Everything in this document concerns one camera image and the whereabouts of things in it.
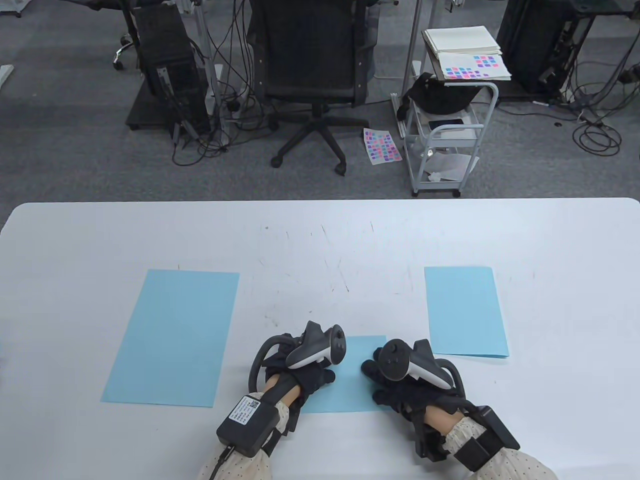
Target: office chair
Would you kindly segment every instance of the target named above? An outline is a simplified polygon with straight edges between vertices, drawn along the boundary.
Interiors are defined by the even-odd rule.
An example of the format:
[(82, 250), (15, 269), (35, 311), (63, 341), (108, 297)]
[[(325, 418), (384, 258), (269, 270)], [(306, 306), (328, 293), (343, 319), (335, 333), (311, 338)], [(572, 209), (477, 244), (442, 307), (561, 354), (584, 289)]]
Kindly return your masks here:
[(303, 124), (271, 159), (279, 168), (284, 155), (317, 131), (347, 171), (346, 157), (328, 127), (367, 128), (358, 118), (325, 116), (327, 105), (362, 105), (367, 97), (367, 73), (378, 41), (377, 6), (367, 0), (250, 0), (247, 33), (255, 66), (253, 88), (261, 102), (272, 99), (311, 105), (311, 116), (273, 113), (269, 128), (279, 122)]
[[(122, 4), (120, 3), (120, 0), (62, 0), (62, 1), (83, 5), (96, 11), (102, 10), (103, 8), (107, 10), (122, 10)], [(116, 70), (124, 70), (124, 65), (122, 65), (122, 61), (120, 61), (120, 56), (124, 51), (129, 50), (133, 46), (134, 44), (130, 34), (126, 33), (120, 37), (120, 48), (117, 50), (116, 54), (113, 56), (113, 61), (111, 62), (113, 68), (115, 68)]]

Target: computer tower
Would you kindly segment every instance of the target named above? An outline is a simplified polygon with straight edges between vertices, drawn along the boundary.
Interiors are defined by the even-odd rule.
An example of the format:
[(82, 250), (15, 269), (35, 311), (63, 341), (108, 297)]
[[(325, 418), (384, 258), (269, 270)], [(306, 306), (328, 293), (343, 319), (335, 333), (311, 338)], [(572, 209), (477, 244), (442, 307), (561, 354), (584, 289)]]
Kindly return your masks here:
[(140, 63), (148, 90), (162, 106), (166, 128), (173, 134), (175, 124), (187, 120), (199, 134), (209, 132), (207, 77), (196, 64), (177, 6), (139, 6), (132, 13), (140, 39)]
[(509, 0), (497, 42), (527, 93), (559, 95), (596, 15), (608, 0)]

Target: colorful paper card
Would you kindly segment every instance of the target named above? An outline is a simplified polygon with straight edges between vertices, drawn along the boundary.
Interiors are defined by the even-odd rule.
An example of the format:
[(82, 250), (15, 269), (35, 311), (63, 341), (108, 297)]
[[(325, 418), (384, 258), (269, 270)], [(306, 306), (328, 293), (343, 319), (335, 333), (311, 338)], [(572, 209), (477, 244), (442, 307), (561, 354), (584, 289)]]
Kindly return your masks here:
[(373, 165), (402, 160), (402, 155), (387, 130), (364, 129), (364, 145)]

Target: sticker label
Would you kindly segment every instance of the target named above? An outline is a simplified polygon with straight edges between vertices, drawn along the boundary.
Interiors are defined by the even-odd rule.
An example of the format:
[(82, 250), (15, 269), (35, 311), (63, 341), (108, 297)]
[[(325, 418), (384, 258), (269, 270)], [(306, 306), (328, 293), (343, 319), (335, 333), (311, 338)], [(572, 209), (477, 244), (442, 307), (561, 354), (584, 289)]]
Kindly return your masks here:
[(238, 402), (233, 411), (229, 414), (229, 418), (234, 422), (238, 422), (239, 424), (246, 425), (249, 419), (253, 416), (258, 407), (260, 406), (260, 402), (255, 398), (251, 397), (242, 397), (242, 400)]

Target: smartphone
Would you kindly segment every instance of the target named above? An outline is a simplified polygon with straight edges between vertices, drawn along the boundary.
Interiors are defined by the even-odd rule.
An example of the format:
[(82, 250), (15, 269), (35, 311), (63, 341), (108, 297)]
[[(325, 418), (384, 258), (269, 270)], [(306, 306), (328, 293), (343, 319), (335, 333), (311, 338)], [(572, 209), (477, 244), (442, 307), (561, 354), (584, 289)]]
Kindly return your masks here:
[(431, 130), (440, 127), (441, 125), (464, 125), (461, 118), (452, 118), (450, 120), (432, 120), (429, 122), (429, 128)]

